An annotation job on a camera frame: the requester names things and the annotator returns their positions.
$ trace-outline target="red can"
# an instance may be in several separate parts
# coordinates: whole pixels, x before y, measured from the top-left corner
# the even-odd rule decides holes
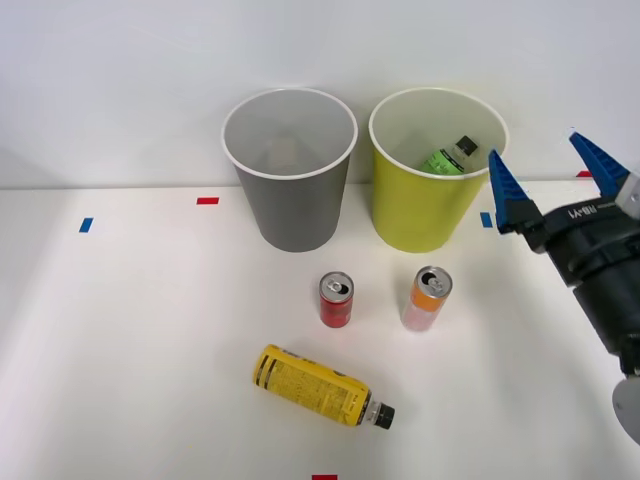
[[[320,280],[320,319],[332,328],[351,319],[353,280],[344,272],[329,272]]]

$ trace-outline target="green bottle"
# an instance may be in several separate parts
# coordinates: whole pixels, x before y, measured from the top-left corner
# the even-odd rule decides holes
[[[478,149],[466,135],[449,149],[441,148],[419,168],[433,175],[464,175],[469,157]]]

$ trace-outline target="blue tape marker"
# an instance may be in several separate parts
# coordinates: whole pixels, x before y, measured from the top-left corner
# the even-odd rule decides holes
[[[91,224],[93,223],[93,218],[85,218],[82,221],[82,225],[80,225],[80,233],[88,233],[91,228]]]
[[[491,214],[489,212],[480,212],[480,220],[482,220],[482,226],[484,228],[493,228],[493,223],[491,223]]]

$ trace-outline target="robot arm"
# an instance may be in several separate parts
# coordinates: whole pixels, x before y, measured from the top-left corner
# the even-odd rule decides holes
[[[547,253],[627,377],[613,392],[626,432],[640,443],[640,180],[578,133],[570,141],[600,197],[542,215],[495,152],[489,155],[496,223]]]

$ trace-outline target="white wall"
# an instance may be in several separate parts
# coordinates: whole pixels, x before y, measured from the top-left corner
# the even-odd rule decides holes
[[[0,186],[222,185],[226,112],[306,85],[366,120],[446,85],[493,104],[522,176],[575,175],[571,127],[636,155],[637,0],[4,0]]]

